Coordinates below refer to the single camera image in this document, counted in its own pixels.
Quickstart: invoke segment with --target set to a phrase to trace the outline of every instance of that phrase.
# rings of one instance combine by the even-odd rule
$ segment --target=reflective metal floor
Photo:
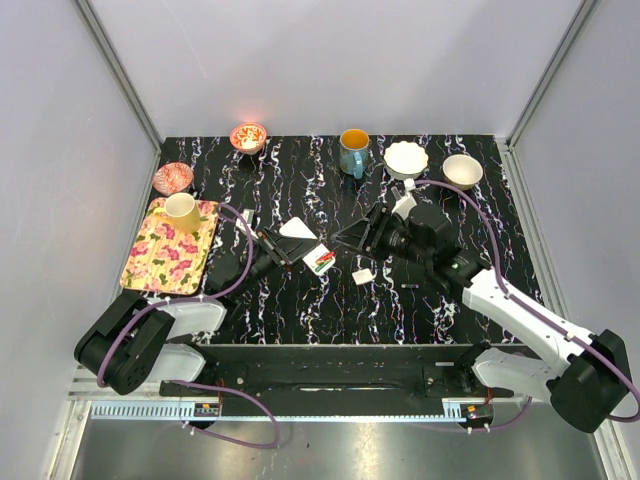
[[[498,421],[515,413],[497,408]],[[270,441],[267,423],[220,423],[212,429]],[[489,435],[445,434],[411,424],[283,425],[278,450],[249,450],[179,424],[89,421],[75,480],[210,479],[600,479],[595,442],[536,405],[513,429]]]

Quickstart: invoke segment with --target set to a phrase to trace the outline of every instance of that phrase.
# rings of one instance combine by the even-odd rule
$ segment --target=red bowl
[[[153,176],[153,188],[169,196],[189,188],[193,182],[193,170],[186,163],[167,163]]]
[[[253,155],[262,149],[267,130],[259,123],[242,123],[231,132],[231,145],[236,150]]]

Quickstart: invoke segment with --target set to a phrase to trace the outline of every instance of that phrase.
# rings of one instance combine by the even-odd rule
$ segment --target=floral tray
[[[194,233],[178,230],[152,213],[164,206],[156,198],[147,209],[120,285],[131,290],[193,295],[198,289],[207,254],[218,221],[216,202],[196,201],[200,210],[200,229]]]

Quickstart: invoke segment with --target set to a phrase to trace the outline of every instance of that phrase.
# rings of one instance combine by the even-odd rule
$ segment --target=beige cup
[[[167,220],[176,228],[185,232],[195,232],[200,228],[200,211],[194,198],[188,193],[176,193],[164,202],[164,208],[158,207],[153,213],[164,212]]]

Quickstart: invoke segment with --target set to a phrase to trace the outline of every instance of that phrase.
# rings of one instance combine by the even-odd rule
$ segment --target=bowl
[[[266,140],[267,131],[259,123],[242,123],[231,132],[233,148],[247,155],[259,152]]]
[[[417,143],[392,143],[384,152],[384,166],[396,180],[418,178],[427,169],[429,156]]]
[[[153,176],[153,188],[170,196],[185,191],[193,182],[193,170],[186,163],[167,163]]]
[[[480,162],[469,155],[451,155],[442,164],[442,172],[447,183],[460,190],[475,187],[484,175]]]

